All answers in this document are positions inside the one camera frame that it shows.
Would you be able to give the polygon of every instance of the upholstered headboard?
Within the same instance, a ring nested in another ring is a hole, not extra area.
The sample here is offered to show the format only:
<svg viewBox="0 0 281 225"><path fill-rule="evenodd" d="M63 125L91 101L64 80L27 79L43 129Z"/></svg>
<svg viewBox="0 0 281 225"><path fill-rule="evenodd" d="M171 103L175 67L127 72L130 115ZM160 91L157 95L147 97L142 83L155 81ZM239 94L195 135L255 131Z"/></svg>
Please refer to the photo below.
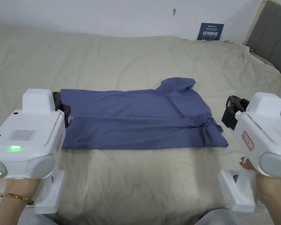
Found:
<svg viewBox="0 0 281 225"><path fill-rule="evenodd" d="M247 46L281 73L281 5L273 1L266 3Z"/></svg>

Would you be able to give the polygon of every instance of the white handheld device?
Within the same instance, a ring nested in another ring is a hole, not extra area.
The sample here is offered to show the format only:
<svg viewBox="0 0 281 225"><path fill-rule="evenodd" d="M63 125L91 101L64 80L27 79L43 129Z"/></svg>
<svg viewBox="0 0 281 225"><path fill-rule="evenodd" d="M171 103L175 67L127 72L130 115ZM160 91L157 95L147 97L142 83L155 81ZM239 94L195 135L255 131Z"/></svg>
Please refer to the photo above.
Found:
<svg viewBox="0 0 281 225"><path fill-rule="evenodd" d="M24 212L57 211L65 174L55 168L65 134L65 114L45 89L28 89L23 109L13 111L0 127L0 179L41 178L35 204Z"/></svg>
<svg viewBox="0 0 281 225"><path fill-rule="evenodd" d="M270 93L256 93L246 111L236 112L233 133L257 172L281 177L281 99ZM234 211L262 212L265 206L256 199L254 171L221 170L219 181L224 196Z"/></svg>

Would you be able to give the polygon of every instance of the wrist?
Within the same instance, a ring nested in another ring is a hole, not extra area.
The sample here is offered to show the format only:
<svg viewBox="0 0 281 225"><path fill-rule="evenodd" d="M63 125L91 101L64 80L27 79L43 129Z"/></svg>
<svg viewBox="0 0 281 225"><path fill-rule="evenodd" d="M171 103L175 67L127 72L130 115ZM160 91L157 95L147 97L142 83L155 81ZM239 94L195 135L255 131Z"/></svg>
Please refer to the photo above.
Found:
<svg viewBox="0 0 281 225"><path fill-rule="evenodd" d="M262 193L260 196L259 196L259 199L260 201L267 205L267 204L273 204L273 203L281 203L281 192L278 192L278 193Z"/></svg>

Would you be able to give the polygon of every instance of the bed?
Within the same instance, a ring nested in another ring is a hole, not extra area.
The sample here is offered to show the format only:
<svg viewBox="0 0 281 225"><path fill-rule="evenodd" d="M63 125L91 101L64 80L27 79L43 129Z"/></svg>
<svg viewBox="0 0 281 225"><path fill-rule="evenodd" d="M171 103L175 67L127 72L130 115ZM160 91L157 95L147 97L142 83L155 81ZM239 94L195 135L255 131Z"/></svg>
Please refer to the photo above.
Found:
<svg viewBox="0 0 281 225"><path fill-rule="evenodd" d="M174 225L193 224L210 210L228 207L217 175L222 168L238 170L243 154L221 122L226 100L230 95L250 99L258 91L281 97L281 60L263 54L273 39L256 41L264 37L256 29L262 29L263 21L270 24L265 13L281 11L272 4L267 3L248 46L278 70L251 55L249 47L233 42L0 26L0 126L21 108L28 88L155 89L166 78L189 77L195 79L193 89L210 106L229 142L226 149L64 150L59 168L65 170L66 184L58 212L51 216L60 224ZM281 48L272 52L280 56ZM0 180L0 192L4 184ZM257 214L240 216L261 221ZM271 224L263 219L263 224Z"/></svg>

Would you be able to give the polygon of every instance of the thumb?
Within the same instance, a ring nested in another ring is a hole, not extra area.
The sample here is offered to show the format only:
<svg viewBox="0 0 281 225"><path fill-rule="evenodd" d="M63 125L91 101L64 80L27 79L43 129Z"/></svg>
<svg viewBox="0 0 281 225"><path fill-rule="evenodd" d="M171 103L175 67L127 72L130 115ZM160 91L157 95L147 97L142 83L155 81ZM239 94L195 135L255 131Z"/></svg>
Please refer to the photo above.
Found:
<svg viewBox="0 0 281 225"><path fill-rule="evenodd" d="M249 159L247 159L245 162L243 162L241 166L243 168L245 168L246 170L256 171Z"/></svg>

